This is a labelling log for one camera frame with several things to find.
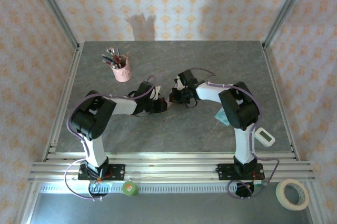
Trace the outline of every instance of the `green object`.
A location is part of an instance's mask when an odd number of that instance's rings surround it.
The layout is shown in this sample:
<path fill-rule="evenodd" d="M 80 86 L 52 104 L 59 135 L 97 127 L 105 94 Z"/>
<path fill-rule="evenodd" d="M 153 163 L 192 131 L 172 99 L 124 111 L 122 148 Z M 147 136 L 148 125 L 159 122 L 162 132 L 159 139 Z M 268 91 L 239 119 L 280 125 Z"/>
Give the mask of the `green object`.
<path fill-rule="evenodd" d="M 123 184 L 122 191 L 125 195 L 134 197 L 139 193 L 139 188 L 134 182 L 127 181 Z"/>

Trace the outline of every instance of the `patterned wallpaper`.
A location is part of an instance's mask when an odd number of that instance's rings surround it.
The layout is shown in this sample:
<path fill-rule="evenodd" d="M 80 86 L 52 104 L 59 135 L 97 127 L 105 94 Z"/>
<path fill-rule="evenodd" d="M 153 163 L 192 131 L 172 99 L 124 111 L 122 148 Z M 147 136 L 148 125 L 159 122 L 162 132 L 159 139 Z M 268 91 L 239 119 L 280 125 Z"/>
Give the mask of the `patterned wallpaper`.
<path fill-rule="evenodd" d="M 0 0 L 0 15 L 0 222 L 13 223 L 73 49 L 44 0 Z"/>
<path fill-rule="evenodd" d="M 337 0 L 298 0 L 272 44 L 301 157 L 314 161 L 331 223 L 337 220 Z"/>
<path fill-rule="evenodd" d="M 79 42 L 264 40 L 285 0 L 56 0 Z"/>

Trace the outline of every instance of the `small card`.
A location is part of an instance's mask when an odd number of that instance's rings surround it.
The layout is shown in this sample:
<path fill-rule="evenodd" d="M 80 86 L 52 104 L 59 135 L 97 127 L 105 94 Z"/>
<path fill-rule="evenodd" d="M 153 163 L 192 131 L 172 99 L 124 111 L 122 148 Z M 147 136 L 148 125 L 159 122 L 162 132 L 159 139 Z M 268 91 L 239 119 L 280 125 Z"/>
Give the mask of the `small card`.
<path fill-rule="evenodd" d="M 217 120 L 219 120 L 220 122 L 224 123 L 226 126 L 229 126 L 230 123 L 227 119 L 227 116 L 226 116 L 226 113 L 225 111 L 223 110 L 223 108 L 221 108 L 218 113 L 215 115 L 215 118 Z"/>

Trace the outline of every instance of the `metal frame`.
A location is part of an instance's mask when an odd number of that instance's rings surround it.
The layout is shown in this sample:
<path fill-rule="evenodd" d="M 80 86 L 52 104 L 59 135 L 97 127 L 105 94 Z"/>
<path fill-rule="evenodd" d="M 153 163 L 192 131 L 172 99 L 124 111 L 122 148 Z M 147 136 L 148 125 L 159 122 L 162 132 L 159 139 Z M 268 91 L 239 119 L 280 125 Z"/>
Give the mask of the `metal frame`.
<path fill-rule="evenodd" d="M 294 141 L 294 134 L 293 134 L 293 132 L 292 132 L 292 130 L 291 130 L 289 124 L 288 124 L 288 116 L 286 115 L 286 112 L 285 112 L 285 109 L 284 109 L 284 106 L 283 106 L 283 102 L 282 102 L 282 98 L 281 98 L 281 95 L 280 95 L 279 87 L 276 84 L 274 73 L 273 73 L 272 67 L 270 65 L 268 53 L 267 53 L 266 49 L 263 47 L 262 44 L 261 44 L 261 48 L 262 48 L 262 53 L 263 53 L 265 62 L 267 64 L 267 68 L 268 68 L 268 71 L 269 71 L 270 78 L 272 80 L 272 84 L 273 84 L 274 91 L 275 91 L 275 94 L 276 94 L 277 102 L 278 102 L 279 107 L 280 107 L 281 116 L 282 116 L 282 119 L 283 119 L 283 122 L 284 122 L 284 126 L 285 126 L 285 130 L 286 130 L 286 133 L 287 133 L 287 136 L 288 136 L 290 147 L 292 148 L 296 158 L 298 160 L 300 160 L 299 152 L 298 152 L 298 149 L 297 149 L 295 141 Z"/>
<path fill-rule="evenodd" d="M 54 16 L 58 23 L 60 24 L 64 34 L 66 35 L 69 43 L 74 47 L 77 48 L 78 42 L 76 37 L 74 36 L 72 30 L 70 29 L 67 21 L 65 20 L 60 8 L 58 7 L 55 0 L 46 0 L 46 3 L 49 5 L 50 9 L 54 13 Z"/>
<path fill-rule="evenodd" d="M 123 193 L 123 181 L 115 181 L 114 183 L 99 183 L 91 186 L 93 193 Z M 209 184 L 194 183 L 186 185 L 184 183 L 141 183 L 138 184 L 139 193 L 226 193 L 227 184 Z M 237 184 L 230 185 L 230 192 L 235 193 Z M 72 186 L 72 190 L 76 193 L 87 193 L 88 186 L 84 187 L 77 183 Z M 69 189 L 64 183 L 42 183 L 40 193 L 48 194 L 68 194 Z"/>
<path fill-rule="evenodd" d="M 81 54 L 83 50 L 83 43 L 75 49 L 72 62 L 68 69 L 67 80 L 63 86 L 60 102 L 58 103 L 57 113 L 54 117 L 53 128 L 49 134 L 47 145 L 43 151 L 42 161 L 45 161 L 48 155 L 49 148 L 56 146 L 58 142 L 58 136 L 60 135 L 62 122 L 67 109 L 67 103 L 70 98 L 70 93 L 74 84 L 75 75 L 78 64 L 80 62 Z"/>
<path fill-rule="evenodd" d="M 231 153 L 108 153 L 109 163 L 123 163 L 125 180 L 138 183 L 217 183 L 215 171 L 218 163 L 233 163 Z M 300 181 L 314 181 L 315 176 L 310 162 L 294 159 L 293 153 L 262 153 L 260 157 L 277 157 L 280 165 L 273 177 L 273 182 L 286 178 Z M 47 162 L 35 162 L 28 181 L 39 183 L 60 182 L 65 169 L 73 160 L 84 157 L 83 153 L 49 153 Z M 275 167 L 275 162 L 261 161 L 268 177 Z M 77 180 L 79 164 L 73 165 L 68 172 L 68 179 Z"/>
<path fill-rule="evenodd" d="M 288 13 L 291 11 L 292 7 L 294 6 L 296 0 L 285 0 L 279 14 L 277 15 L 268 35 L 263 43 L 263 46 L 268 48 L 271 46 L 274 38 L 276 37 L 277 33 L 281 29 L 281 26 L 288 16 Z"/>
<path fill-rule="evenodd" d="M 316 182 L 304 182 L 304 186 L 309 192 L 309 212 L 314 224 L 326 224 L 329 222 L 328 214 L 325 210 L 325 204 L 322 198 L 321 188 Z"/>
<path fill-rule="evenodd" d="M 40 187 L 40 183 L 27 183 L 18 213 L 14 220 L 15 224 L 29 224 L 31 222 Z"/>

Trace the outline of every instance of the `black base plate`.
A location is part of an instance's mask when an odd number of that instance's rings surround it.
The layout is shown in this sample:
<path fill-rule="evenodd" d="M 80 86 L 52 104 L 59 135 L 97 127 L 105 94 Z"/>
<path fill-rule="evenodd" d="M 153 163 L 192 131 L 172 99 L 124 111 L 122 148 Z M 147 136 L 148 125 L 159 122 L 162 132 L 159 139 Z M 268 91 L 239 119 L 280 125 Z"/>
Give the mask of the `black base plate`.
<path fill-rule="evenodd" d="M 215 169 L 219 175 L 219 180 L 264 180 L 264 171 L 261 172 L 261 170 L 263 171 L 263 166 L 260 163 L 257 163 L 252 170 L 246 172 L 243 176 L 235 172 L 233 163 L 220 163 Z"/>
<path fill-rule="evenodd" d="M 109 164 L 108 173 L 112 173 L 112 176 L 104 178 L 105 181 L 113 180 L 124 180 L 125 175 L 125 164 Z M 96 178 L 92 177 L 88 172 L 83 172 L 82 174 L 78 173 L 78 180 L 95 180 Z"/>

